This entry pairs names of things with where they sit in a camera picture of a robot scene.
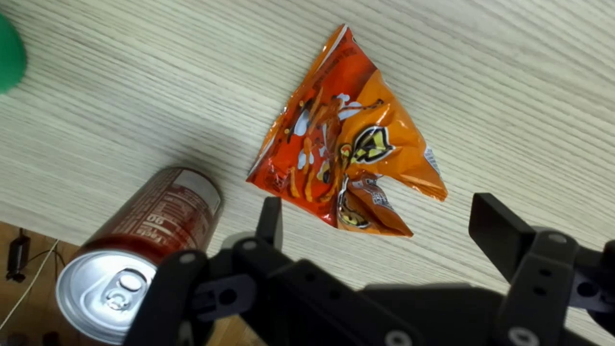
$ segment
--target cable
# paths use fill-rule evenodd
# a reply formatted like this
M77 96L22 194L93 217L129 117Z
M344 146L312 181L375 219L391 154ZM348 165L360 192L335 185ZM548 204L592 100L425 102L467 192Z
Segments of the cable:
M60 240L54 242L52 250L48 250L48 254L45 256L43 263L39 265L31 285L27 285L27 288L23 290L23 294L20 296L20 300L16 302L16 306L12 308L12 312L6 313L0 331L6 327L6 323L14 317L14 313L18 312L18 308L22 306L22 302L25 300L25 296L33 290L35 283L39 281L43 267L46 265L46 262L50 260L50 256L54 254L54 250L58 248Z

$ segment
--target pull tab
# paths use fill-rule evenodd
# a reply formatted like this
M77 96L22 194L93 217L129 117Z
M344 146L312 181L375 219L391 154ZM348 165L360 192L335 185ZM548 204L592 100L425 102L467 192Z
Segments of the pull tab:
M104 288L102 300L116 312L127 312L141 304L146 294L148 281L135 269L120 271Z

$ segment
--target can lid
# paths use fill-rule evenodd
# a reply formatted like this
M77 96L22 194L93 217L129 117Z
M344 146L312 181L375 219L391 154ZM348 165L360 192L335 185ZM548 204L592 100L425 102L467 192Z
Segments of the can lid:
M120 344L154 275L156 265L137 254L89 252L62 271L56 300L66 319L83 335Z

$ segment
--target green ball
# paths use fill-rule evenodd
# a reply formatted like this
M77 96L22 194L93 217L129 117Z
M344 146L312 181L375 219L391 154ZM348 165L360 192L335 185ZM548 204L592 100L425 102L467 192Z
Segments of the green ball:
M8 92L25 75L25 48L16 27L0 16L0 92Z

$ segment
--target snack bag logo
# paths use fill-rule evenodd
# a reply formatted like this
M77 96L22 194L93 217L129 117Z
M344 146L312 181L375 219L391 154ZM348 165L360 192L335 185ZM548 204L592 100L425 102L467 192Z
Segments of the snack bag logo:
M364 129L354 140L354 146L348 142L341 146L341 156L350 158L350 164L375 164L391 152L389 131L377 125Z

